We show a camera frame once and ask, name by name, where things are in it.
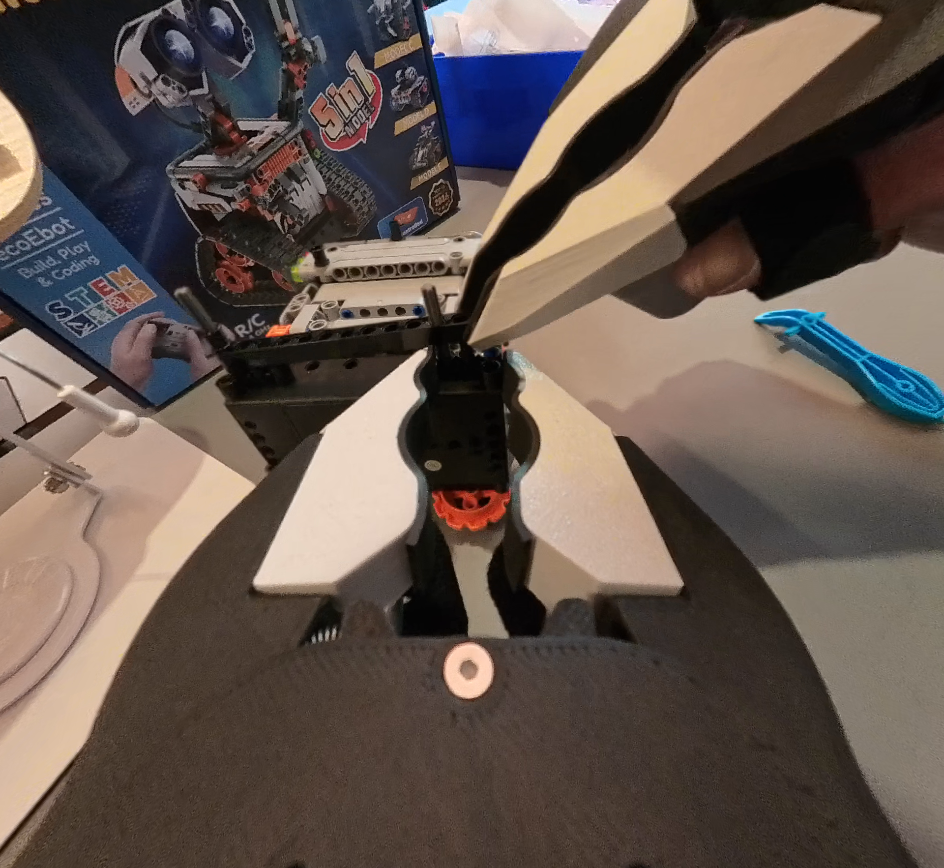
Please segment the light blue plastic tool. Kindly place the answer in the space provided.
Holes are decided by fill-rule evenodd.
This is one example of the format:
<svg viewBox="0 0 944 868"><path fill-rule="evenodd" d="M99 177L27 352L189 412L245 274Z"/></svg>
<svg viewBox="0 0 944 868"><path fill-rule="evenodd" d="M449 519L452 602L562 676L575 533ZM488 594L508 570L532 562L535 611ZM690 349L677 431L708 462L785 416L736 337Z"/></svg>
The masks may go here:
<svg viewBox="0 0 944 868"><path fill-rule="evenodd" d="M830 369L881 412L914 424L942 422L943 392L934 381L866 348L833 326L823 312L781 309L753 320L776 330L785 345Z"/></svg>

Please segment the person's right hand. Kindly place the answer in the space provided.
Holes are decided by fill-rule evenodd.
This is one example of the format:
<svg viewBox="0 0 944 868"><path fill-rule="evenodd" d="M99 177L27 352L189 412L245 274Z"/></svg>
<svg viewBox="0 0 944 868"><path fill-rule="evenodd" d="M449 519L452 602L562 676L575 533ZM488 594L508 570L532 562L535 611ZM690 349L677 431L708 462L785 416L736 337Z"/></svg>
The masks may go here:
<svg viewBox="0 0 944 868"><path fill-rule="evenodd" d="M672 283L692 301L772 299L902 245L943 252L943 118L765 184L690 247Z"/></svg>

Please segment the building block robot chassis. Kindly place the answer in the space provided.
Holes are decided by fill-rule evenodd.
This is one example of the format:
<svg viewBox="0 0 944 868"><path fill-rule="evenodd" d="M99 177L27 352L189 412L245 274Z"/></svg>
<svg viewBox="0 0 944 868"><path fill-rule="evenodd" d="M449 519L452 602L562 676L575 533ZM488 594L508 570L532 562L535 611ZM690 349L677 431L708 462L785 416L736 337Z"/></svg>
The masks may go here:
<svg viewBox="0 0 944 868"><path fill-rule="evenodd" d="M290 266L294 295L277 323L243 341L410 319L433 327L448 316L466 320L457 306L479 244L478 233L325 244ZM242 342L226 329L228 345ZM431 408L421 412L415 437L419 465L435 515L452 529L478 533L501 522L511 504L507 399L514 378L502 347L477 351L464 341L426 350ZM223 365L218 388L271 471L413 354L236 372Z"/></svg>

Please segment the long black holed beam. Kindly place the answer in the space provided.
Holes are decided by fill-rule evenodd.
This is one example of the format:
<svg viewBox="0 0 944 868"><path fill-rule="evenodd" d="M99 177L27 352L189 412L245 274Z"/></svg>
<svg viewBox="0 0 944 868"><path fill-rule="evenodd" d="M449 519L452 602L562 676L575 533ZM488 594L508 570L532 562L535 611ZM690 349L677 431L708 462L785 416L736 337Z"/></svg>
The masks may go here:
<svg viewBox="0 0 944 868"><path fill-rule="evenodd" d="M372 324L340 331L307 331L264 337L223 347L217 355L231 372L333 359L411 355L436 344L466 340L468 322L448 316L433 327L428 319Z"/></svg>

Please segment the dark grey axle rod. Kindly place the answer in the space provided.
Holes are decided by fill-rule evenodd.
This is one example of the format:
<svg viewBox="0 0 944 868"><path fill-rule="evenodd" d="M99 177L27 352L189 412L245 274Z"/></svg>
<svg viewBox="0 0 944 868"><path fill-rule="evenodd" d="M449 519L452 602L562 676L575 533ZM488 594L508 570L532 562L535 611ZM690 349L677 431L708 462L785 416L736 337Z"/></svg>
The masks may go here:
<svg viewBox="0 0 944 868"><path fill-rule="evenodd" d="M229 339L226 328L216 321L204 304L189 286L182 286L174 291L174 298L184 308L203 331L207 342L215 352L225 347Z"/></svg>

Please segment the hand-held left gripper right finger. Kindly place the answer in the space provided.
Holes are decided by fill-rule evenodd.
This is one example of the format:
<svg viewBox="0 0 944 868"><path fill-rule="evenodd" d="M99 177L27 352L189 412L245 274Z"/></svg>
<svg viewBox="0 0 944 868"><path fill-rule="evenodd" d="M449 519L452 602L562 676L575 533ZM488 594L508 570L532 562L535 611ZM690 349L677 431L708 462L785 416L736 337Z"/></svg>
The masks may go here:
<svg viewBox="0 0 944 868"><path fill-rule="evenodd" d="M536 447L513 489L532 542L528 590L544 606L678 596L679 570L614 433L526 357L509 365Z"/></svg>

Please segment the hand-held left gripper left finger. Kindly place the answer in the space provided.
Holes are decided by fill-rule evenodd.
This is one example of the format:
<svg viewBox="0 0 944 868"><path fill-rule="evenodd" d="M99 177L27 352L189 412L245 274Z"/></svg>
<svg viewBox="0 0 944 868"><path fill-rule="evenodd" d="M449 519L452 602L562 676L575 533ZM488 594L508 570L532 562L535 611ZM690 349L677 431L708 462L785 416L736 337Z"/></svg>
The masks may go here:
<svg viewBox="0 0 944 868"><path fill-rule="evenodd" d="M404 431L422 402L417 375L428 360L428 351L415 353L324 427L254 591L388 610L408 590L408 547L427 503Z"/></svg>

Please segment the blue plastic bin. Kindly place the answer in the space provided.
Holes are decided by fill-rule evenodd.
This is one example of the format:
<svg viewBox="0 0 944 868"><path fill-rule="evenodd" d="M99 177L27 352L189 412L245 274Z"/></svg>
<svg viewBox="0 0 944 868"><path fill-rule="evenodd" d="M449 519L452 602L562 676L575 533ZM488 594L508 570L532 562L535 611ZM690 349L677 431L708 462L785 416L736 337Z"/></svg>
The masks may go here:
<svg viewBox="0 0 944 868"><path fill-rule="evenodd" d="M455 165L517 169L581 57L580 51L435 56Z"/></svg>

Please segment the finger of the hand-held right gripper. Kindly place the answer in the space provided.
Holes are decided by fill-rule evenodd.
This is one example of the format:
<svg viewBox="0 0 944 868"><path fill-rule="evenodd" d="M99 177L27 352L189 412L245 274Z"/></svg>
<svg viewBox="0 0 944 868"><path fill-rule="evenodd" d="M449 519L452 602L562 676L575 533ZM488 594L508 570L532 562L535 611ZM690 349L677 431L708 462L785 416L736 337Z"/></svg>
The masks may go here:
<svg viewBox="0 0 944 868"><path fill-rule="evenodd" d="M670 202L715 163L734 161L749 134L880 23L820 4L719 48L640 151L502 268L469 345L515 340L674 263L686 242Z"/></svg>
<svg viewBox="0 0 944 868"><path fill-rule="evenodd" d="M562 317L676 261L686 242L667 197L634 179L705 53L695 0L643 0L587 50L489 221L466 274L463 317Z"/></svg>

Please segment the white paper sheets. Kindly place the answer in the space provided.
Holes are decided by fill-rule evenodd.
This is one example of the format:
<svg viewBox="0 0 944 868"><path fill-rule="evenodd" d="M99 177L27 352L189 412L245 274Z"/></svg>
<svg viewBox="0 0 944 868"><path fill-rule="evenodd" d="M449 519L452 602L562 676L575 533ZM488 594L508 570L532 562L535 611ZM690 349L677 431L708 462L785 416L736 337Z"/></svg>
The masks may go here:
<svg viewBox="0 0 944 868"><path fill-rule="evenodd" d="M470 0L429 15L443 58L584 52L619 0Z"/></svg>

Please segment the blue robot kit box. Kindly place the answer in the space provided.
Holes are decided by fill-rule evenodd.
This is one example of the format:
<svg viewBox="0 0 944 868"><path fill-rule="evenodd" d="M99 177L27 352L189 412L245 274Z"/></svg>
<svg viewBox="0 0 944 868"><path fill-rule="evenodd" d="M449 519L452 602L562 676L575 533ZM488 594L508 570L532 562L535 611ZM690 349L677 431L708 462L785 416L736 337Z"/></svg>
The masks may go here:
<svg viewBox="0 0 944 868"><path fill-rule="evenodd" d="M42 172L2 303L141 405L216 365L177 288L264 336L306 253L458 209L417 0L2 0L1 42Z"/></svg>

